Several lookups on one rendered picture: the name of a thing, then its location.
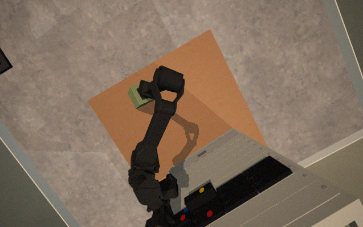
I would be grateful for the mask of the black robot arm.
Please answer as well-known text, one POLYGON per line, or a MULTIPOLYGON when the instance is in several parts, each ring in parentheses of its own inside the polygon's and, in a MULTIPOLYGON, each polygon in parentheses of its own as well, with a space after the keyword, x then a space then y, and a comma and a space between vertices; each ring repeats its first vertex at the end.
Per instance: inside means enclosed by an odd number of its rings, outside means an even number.
POLYGON ((155 100, 154 114, 144 139, 132 151, 128 171, 129 185, 140 204, 150 205, 157 200, 159 205, 162 205, 164 200, 178 197, 177 179, 170 173, 166 175, 166 180, 160 183, 155 179, 155 173, 158 173, 160 168, 157 147, 170 118, 176 112, 177 102, 184 93, 184 86, 183 74, 161 65, 155 70, 151 82, 141 80, 137 88, 143 100, 155 100), (165 90, 177 93, 173 102, 162 99, 160 92, 165 90))

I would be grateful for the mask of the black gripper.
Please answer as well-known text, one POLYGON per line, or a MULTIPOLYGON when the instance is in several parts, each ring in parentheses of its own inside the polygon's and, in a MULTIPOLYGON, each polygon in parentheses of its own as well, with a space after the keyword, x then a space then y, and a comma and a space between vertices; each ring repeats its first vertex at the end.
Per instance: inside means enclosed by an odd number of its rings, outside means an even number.
POLYGON ((153 211, 152 217, 146 221, 145 227, 167 227, 168 223, 175 224, 172 208, 170 206, 170 199, 164 200, 164 204, 159 205, 156 200, 154 203, 147 205, 147 212, 153 211))

